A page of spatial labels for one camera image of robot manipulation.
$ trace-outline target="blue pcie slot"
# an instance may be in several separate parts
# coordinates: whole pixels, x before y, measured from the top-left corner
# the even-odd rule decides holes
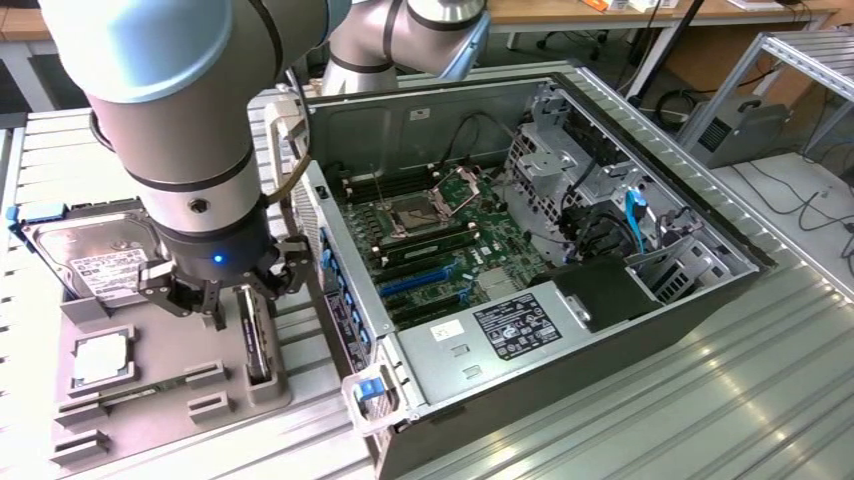
[[[379,289],[379,296],[388,297],[395,293],[406,292],[407,290],[412,290],[414,288],[430,285],[431,283],[447,281],[451,278],[451,272],[454,271],[455,266],[456,262],[454,262],[454,264],[448,265],[447,267],[442,267],[434,272],[424,273],[416,277],[400,280],[391,285],[386,285]]]

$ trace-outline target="power supply label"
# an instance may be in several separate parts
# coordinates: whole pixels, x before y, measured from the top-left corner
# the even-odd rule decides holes
[[[475,312],[475,319],[502,360],[563,338],[531,293]]]

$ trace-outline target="black cable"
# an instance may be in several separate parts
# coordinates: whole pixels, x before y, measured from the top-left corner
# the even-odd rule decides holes
[[[762,200],[762,203],[765,203],[765,206],[769,207],[769,209],[774,213],[777,213],[778,215],[789,215],[790,213],[795,213],[798,210],[801,210],[806,206],[806,202],[802,202],[801,205],[798,205],[791,210],[779,210],[777,207],[774,207],[774,205],[771,205],[771,202],[769,202],[769,199],[765,198],[765,195],[762,195],[762,193],[759,192],[759,189],[757,189],[753,183],[750,183],[750,181],[747,180],[747,177],[745,177],[745,174],[738,170],[738,168],[735,168],[735,165],[730,165],[730,168],[735,171],[738,176],[742,177],[742,180],[745,181],[750,189],[759,196],[759,200]]]
[[[822,153],[822,156],[821,156],[821,158],[818,159],[818,164],[819,164],[819,165],[823,165],[823,164],[825,164],[825,161],[827,160],[827,155],[830,155],[830,152],[833,152],[837,148],[839,148],[839,147],[845,147],[845,146],[847,146],[847,145],[854,146],[854,140],[846,140],[846,141],[843,141],[843,142],[834,143],[834,144],[827,148],[827,150],[825,150],[825,153]]]
[[[813,199],[815,199],[815,197],[818,196],[818,192],[815,192],[813,194],[813,196],[807,199],[805,207],[810,206],[810,202],[813,202]],[[854,218],[854,215],[846,215],[845,217],[841,218],[834,218],[831,220],[829,220],[827,222],[814,226],[814,227],[805,227],[803,226],[803,212],[806,212],[806,208],[803,210],[801,210],[801,213],[798,214],[798,227],[801,227],[801,230],[803,230],[805,232],[814,232],[815,230],[821,230],[825,227],[829,227],[830,225],[835,225],[837,223],[841,224],[846,224],[845,221],[850,218]]]
[[[439,159],[439,168],[444,167],[444,164],[447,163],[448,159],[451,158],[451,153],[454,151],[454,145],[456,144],[456,139],[459,137],[460,131],[463,130],[463,127],[466,126],[466,123],[468,123],[468,120],[471,120],[472,118],[486,118],[487,120],[490,120],[499,128],[500,130],[507,133],[507,135],[510,136],[510,139],[514,140],[515,139],[515,135],[512,133],[512,130],[510,130],[510,128],[488,113],[486,113],[482,110],[476,110],[474,112],[471,112],[470,114],[467,114],[463,119],[460,120],[459,124],[456,125],[456,130],[454,131],[454,136],[451,137],[451,141],[448,143],[447,148],[444,149],[444,153],[442,154],[442,158]],[[478,143],[478,139],[480,136],[480,124],[476,123],[476,130],[475,130],[475,140],[471,142],[471,145],[468,147],[468,154],[471,154],[471,152],[474,151],[475,145]]]
[[[650,15],[650,20],[646,22],[646,27],[643,27],[645,32],[650,31],[650,27],[653,26],[653,20],[655,20],[655,14],[658,13],[658,7],[661,7],[661,5],[662,5],[662,0],[658,0],[655,2],[655,8],[653,8],[653,14]],[[650,55],[650,51],[653,50],[653,45],[655,44],[655,39],[653,38],[653,35],[649,36],[649,42],[650,43],[646,47],[646,52],[643,53],[643,60],[641,60],[641,65],[643,65],[643,62]],[[617,82],[614,83],[614,89],[617,91],[619,91],[623,88],[621,86],[621,83],[623,81],[623,75],[626,74],[626,69],[629,68],[629,64],[631,63],[631,55],[634,55],[634,48],[629,52],[629,56],[626,57],[626,63],[623,63],[623,68],[619,71],[619,77],[617,77]]]
[[[777,71],[778,68],[779,68],[779,66],[771,67],[771,69],[767,72],[763,72],[758,77],[751,78],[750,80],[739,83],[737,88],[746,87],[747,85],[751,85],[751,84],[757,83],[758,81],[763,80],[765,77],[771,75]],[[718,91],[718,89],[714,89],[714,90],[693,90],[693,89],[689,89],[689,88],[682,88],[682,89],[670,90],[669,92],[665,92],[665,94],[659,97],[658,102],[655,103],[655,110],[653,112],[653,114],[655,116],[655,120],[658,121],[659,125],[663,125],[665,128],[667,128],[670,130],[678,130],[682,127],[683,123],[685,123],[685,122],[673,122],[673,121],[665,119],[665,115],[663,115],[665,112],[663,111],[665,111],[665,106],[666,106],[669,101],[671,101],[674,98],[681,98],[682,100],[685,100],[686,105],[687,105],[687,113],[690,114],[694,111],[694,107],[699,103],[699,100],[694,97],[694,95],[714,93],[717,91]]]
[[[798,198],[798,200],[801,200],[801,205],[798,205],[795,208],[793,208],[791,210],[779,210],[777,209],[771,203],[769,202],[767,198],[765,197],[765,195],[762,195],[762,193],[759,192],[759,190],[757,189],[757,187],[753,185],[753,183],[750,183],[750,181],[747,180],[747,177],[745,177],[745,175],[742,174],[742,172],[738,170],[738,168],[735,168],[735,165],[733,165],[730,168],[733,168],[733,170],[735,170],[735,173],[738,174],[738,176],[742,178],[742,180],[745,181],[745,183],[747,184],[747,186],[750,187],[750,189],[755,192],[755,194],[759,196],[759,199],[762,200],[762,202],[765,203],[765,205],[769,207],[769,209],[777,213],[778,215],[789,215],[794,212],[797,212],[798,210],[801,210],[801,213],[798,215],[798,226],[801,227],[801,230],[803,230],[805,232],[811,232],[815,230],[819,230],[825,227],[829,227],[830,225],[834,225],[837,223],[842,223],[843,225],[846,224],[846,220],[854,218],[854,214],[851,215],[846,215],[845,217],[833,217],[830,215],[827,215],[819,208],[817,208],[814,205],[811,205],[813,200],[815,199],[815,197],[818,196],[819,192],[813,193],[813,195],[810,195],[810,198],[807,198],[806,200],[803,199],[803,197],[801,196],[801,194],[798,193],[798,191],[794,189],[794,187],[791,186],[790,183],[785,182],[783,180],[781,180],[779,178],[774,177],[773,175],[770,175],[769,173],[766,173],[757,165],[753,164],[753,162],[747,162],[750,164],[750,166],[753,166],[753,168],[757,169],[757,171],[765,175],[766,177],[769,177],[771,180],[775,180],[777,182],[779,182],[781,184],[783,184],[789,190],[793,192],[793,194],[795,195],[795,197]],[[806,227],[803,226],[803,214],[806,212],[807,209],[814,210],[815,212],[818,212],[826,219],[827,222],[814,226],[814,227]]]
[[[798,198],[798,200],[801,200],[805,205],[807,204],[807,201],[805,200],[803,196],[798,193],[798,191],[795,190],[795,187],[791,186],[791,184],[783,180],[781,180],[779,178],[777,178],[774,175],[771,175],[770,173],[767,173],[765,170],[762,170],[759,168],[759,166],[753,163],[753,162],[746,162],[755,170],[757,172],[759,172],[763,176],[766,176],[767,178],[770,178],[771,180],[774,180],[777,183],[779,183],[781,185],[783,185],[789,191],[793,193],[793,195]],[[829,220],[834,220],[835,217],[831,217],[830,215],[827,215],[823,211],[821,211],[817,207],[814,207],[813,205],[809,205],[809,207],[815,210],[826,219]]]
[[[115,153],[116,150],[112,148],[112,142],[104,136],[104,132],[101,132],[101,124],[100,124],[100,121],[97,120],[97,115],[95,114],[95,110],[89,112],[89,131],[92,132],[92,135],[95,136],[95,140],[97,140],[97,143],[100,143],[107,150]]]
[[[601,212],[593,217],[593,219],[590,220],[590,223],[585,227],[585,231],[578,236],[576,242],[579,244],[582,243],[582,240],[585,239],[585,237],[587,236],[587,234],[590,232],[590,227],[591,227],[594,221],[598,218],[601,218],[602,220],[607,220],[611,224],[614,224],[614,226],[617,226],[617,230],[621,232],[621,235],[623,236],[623,240],[626,240],[629,242],[629,245],[631,245],[633,252],[637,253],[638,252],[638,242],[635,242],[635,240],[634,240],[634,235],[631,234],[631,230],[629,229],[629,225],[626,225],[619,220],[619,218],[617,218],[614,215],[611,215],[607,212]]]
[[[585,183],[585,180],[587,180],[587,177],[590,177],[590,174],[593,173],[593,170],[595,167],[597,167],[597,159],[591,157],[590,163],[587,164],[587,167],[585,167],[585,171],[582,172],[580,176],[578,177],[572,185],[570,185],[570,187],[566,189],[566,192],[563,193],[563,198],[560,199],[560,209],[563,209],[563,207],[566,206],[566,200],[567,198],[570,198],[570,195],[575,193],[575,190],[578,190],[578,187],[582,185],[582,183]]]

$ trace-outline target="blue cable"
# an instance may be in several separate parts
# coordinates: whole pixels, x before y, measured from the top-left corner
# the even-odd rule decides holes
[[[638,220],[646,215],[647,206],[649,204],[641,191],[630,189],[626,192],[626,219],[629,220],[631,233],[638,241],[638,251],[641,253],[646,253],[646,248],[643,247],[643,234],[641,233]]]

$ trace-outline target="sheet metal panel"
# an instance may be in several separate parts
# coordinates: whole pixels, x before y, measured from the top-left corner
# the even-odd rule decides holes
[[[781,267],[674,347],[407,478],[854,475],[850,302],[757,219],[697,175],[673,144],[659,139],[659,132],[589,77],[570,77],[753,241],[773,252]],[[270,166],[260,107],[274,95],[267,92],[254,100],[250,110],[262,172]],[[89,199],[85,194],[92,194],[92,186],[104,185],[92,182],[92,175],[123,181],[115,160],[92,142],[85,114],[80,110],[31,116],[16,177],[23,179],[24,200]],[[48,138],[53,135],[61,135],[61,141]],[[61,173],[39,168],[45,165],[60,168]],[[25,186],[37,188],[24,190]],[[115,198],[127,196],[127,190],[120,190],[109,190],[119,195]],[[284,233],[280,217],[274,224]],[[0,357],[5,355],[9,361],[0,364],[0,382],[8,382],[0,383],[0,390],[11,393],[0,396],[0,475],[41,478],[55,471],[44,460],[51,405],[39,402],[39,396],[49,398],[44,388],[51,388],[52,366],[41,353],[52,348],[49,331],[57,319],[52,302],[59,299],[59,288],[17,242],[3,250]],[[284,299],[280,307],[290,313],[276,321],[294,405],[79,478],[152,478],[187,469],[192,478],[372,478],[367,448],[351,431],[339,399],[339,379],[316,314],[299,308],[310,301],[304,292]]]

